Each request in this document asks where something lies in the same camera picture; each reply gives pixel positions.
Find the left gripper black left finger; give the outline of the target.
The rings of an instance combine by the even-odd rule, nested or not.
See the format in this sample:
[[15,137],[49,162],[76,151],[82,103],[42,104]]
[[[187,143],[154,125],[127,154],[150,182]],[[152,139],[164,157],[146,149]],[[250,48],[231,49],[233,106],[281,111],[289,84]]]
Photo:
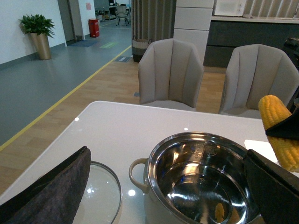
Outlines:
[[82,147],[0,206],[2,224],[71,224],[88,181],[91,152]]

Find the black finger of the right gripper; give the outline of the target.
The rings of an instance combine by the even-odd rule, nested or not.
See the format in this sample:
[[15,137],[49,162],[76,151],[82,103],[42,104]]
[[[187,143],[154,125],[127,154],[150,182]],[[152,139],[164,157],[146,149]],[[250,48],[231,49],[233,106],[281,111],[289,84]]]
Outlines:
[[290,140],[299,139],[299,89],[295,91],[293,97],[292,115],[278,124],[266,129],[267,136],[278,137]]

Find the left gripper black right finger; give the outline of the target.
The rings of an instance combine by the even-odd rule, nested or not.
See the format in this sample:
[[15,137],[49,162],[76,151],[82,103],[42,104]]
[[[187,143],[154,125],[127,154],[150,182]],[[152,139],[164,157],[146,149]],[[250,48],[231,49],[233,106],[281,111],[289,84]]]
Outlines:
[[267,224],[299,222],[299,178],[249,149],[245,175],[253,199]]

